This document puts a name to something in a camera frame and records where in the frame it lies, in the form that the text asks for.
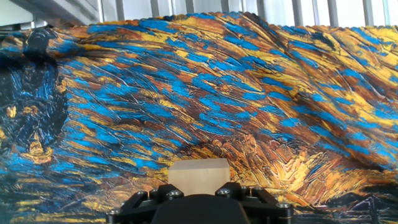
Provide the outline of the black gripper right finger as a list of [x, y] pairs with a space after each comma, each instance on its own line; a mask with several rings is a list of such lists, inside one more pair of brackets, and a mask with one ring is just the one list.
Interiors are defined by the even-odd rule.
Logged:
[[238, 211], [233, 215], [247, 218], [246, 223], [292, 224], [293, 205], [280, 202], [263, 187], [248, 187], [227, 182], [215, 191], [216, 197], [231, 199]]

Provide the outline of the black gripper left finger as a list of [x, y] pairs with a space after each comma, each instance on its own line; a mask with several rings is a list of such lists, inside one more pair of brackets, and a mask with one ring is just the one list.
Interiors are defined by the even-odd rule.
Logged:
[[150, 223], [160, 206], [184, 193], [172, 184], [160, 185], [150, 191], [140, 190], [134, 193], [119, 208], [106, 212], [106, 223]]

